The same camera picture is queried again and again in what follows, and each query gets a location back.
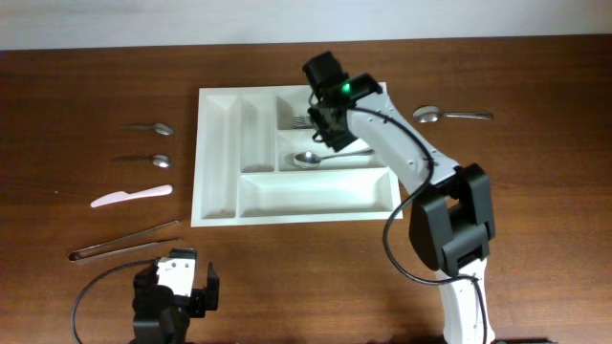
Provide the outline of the metal fork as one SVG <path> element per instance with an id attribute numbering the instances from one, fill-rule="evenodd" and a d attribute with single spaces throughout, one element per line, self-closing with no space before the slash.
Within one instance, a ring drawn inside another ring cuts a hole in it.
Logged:
<path id="1" fill-rule="evenodd" d="M 294 116 L 291 119 L 291 126 L 295 129 L 312 128 L 313 123 L 309 116 Z"/>

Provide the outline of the large metal spoon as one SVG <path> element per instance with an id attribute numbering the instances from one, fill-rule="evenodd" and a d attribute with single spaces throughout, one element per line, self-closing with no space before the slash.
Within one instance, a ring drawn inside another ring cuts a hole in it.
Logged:
<path id="1" fill-rule="evenodd" d="M 342 153 L 335 154 L 330 156 L 319 156 L 313 152 L 306 151 L 302 153 L 298 153 L 293 156 L 293 164 L 300 168 L 317 168 L 320 164 L 325 160 L 335 159 L 335 158 L 348 158 L 348 157 L 359 157 L 359 156 L 370 156 L 373 155 L 375 151 L 373 149 L 363 149 L 360 151 L 350 152 L 350 153 Z"/>
<path id="2" fill-rule="evenodd" d="M 492 120 L 493 114 L 487 112 L 445 112 L 435 106 L 423 106 L 413 113 L 413 119 L 420 123 L 431 123 L 441 118 L 466 118 Z"/>

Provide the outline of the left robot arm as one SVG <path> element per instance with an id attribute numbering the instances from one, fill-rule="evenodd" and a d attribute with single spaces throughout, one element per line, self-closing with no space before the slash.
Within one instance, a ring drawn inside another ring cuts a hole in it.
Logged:
<path id="1" fill-rule="evenodd" d="M 220 277 L 208 264 L 207 283 L 193 287 L 197 251 L 173 248 L 134 277 L 133 331 L 136 343 L 186 342 L 193 318 L 204 318 L 218 309 Z"/>

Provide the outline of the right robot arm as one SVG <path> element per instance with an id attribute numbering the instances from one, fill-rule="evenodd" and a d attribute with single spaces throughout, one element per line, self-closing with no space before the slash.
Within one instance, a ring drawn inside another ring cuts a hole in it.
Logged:
<path id="1" fill-rule="evenodd" d="M 408 279 L 439 289 L 447 343 L 492 343 L 485 271 L 495 236 L 490 179 L 429 143 L 397 110 L 373 76 L 350 76 L 330 52 L 302 67 L 311 88 L 308 114 L 313 139 L 339 152 L 363 140 L 398 177 L 407 198 L 389 215 L 382 244 L 393 267 Z M 410 211 L 408 238 L 434 278 L 404 268 L 390 247 L 395 219 Z"/>

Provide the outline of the pink plastic knife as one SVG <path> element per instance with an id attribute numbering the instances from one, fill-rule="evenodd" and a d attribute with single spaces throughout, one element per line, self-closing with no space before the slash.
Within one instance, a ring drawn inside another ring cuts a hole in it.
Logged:
<path id="1" fill-rule="evenodd" d="M 142 191 L 137 191 L 133 193 L 127 193 L 125 191 L 117 191 L 111 194 L 104 195 L 90 203 L 92 208 L 105 206 L 109 204 L 115 204 L 125 201 L 132 201 L 142 198 L 151 198 L 151 197 L 161 197 L 169 195 L 173 192 L 173 186 L 170 184 L 160 185 L 156 187 L 152 187 L 149 189 L 145 189 Z"/>

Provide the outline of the white plastic cutlery tray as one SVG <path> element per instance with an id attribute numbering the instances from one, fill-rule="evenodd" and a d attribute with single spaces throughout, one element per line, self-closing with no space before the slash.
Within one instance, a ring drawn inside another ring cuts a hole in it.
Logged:
<path id="1" fill-rule="evenodd" d="M 307 85 L 202 88 L 192 194 L 194 227 L 384 220 L 400 203 L 397 177 L 376 155 L 300 168 L 293 156 L 334 155 L 314 142 Z"/>

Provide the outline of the metal kitchen tongs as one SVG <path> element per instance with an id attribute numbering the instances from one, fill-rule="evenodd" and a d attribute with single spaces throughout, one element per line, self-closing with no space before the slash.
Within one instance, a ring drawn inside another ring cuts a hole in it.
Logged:
<path id="1" fill-rule="evenodd" d="M 161 224 L 158 226 L 153 226 L 151 228 L 148 228 L 148 229 L 145 229 L 139 232 L 131 233 L 129 235 L 119 237 L 119 238 L 113 239 L 105 243 L 80 248 L 80 249 L 70 252 L 68 254 L 67 259 L 71 263 L 85 264 L 91 261 L 95 261 L 97 259 L 106 258 L 106 257 L 117 255 L 117 254 L 122 254 L 126 252 L 131 252 L 135 250 L 140 250 L 144 248 L 155 247 L 155 246 L 160 246 L 160 245 L 180 241 L 180 238 L 171 238 L 171 239 L 150 241 L 146 243 L 139 243 L 134 246 L 128 245 L 130 241 L 136 241 L 137 239 L 141 239 L 144 236 L 156 233 L 169 226 L 175 226 L 178 223 L 179 223 L 178 220 L 173 220 L 168 223 Z"/>

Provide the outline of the small metal teaspoon lower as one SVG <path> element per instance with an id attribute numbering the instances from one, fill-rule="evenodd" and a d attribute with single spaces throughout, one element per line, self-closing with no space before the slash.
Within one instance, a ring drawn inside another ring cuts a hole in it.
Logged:
<path id="1" fill-rule="evenodd" d="M 172 161 L 167 155 L 152 155 L 152 156 L 124 156 L 117 157 L 116 161 L 149 161 L 153 165 L 160 168 L 169 168 L 172 165 Z"/>

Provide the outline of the small metal teaspoon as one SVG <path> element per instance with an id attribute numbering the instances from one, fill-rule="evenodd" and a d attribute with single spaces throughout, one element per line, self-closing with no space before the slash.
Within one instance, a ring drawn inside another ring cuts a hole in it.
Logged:
<path id="1" fill-rule="evenodd" d="M 167 155 L 152 155 L 152 156 L 124 156 L 117 157 L 116 161 L 149 161 L 153 165 L 160 168 L 169 168 L 172 165 L 172 161 Z"/>
<path id="2" fill-rule="evenodd" d="M 163 136 L 171 136 L 174 134 L 174 130 L 171 127 L 159 122 L 125 124 L 123 128 L 131 130 L 152 130 Z"/>

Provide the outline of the small metal teaspoon upper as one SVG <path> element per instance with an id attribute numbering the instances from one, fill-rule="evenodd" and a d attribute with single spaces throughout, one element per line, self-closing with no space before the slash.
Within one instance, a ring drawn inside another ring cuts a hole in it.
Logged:
<path id="1" fill-rule="evenodd" d="M 125 124 L 123 128 L 131 130 L 152 130 L 163 136 L 171 136 L 174 134 L 174 130 L 171 127 L 159 122 Z"/>

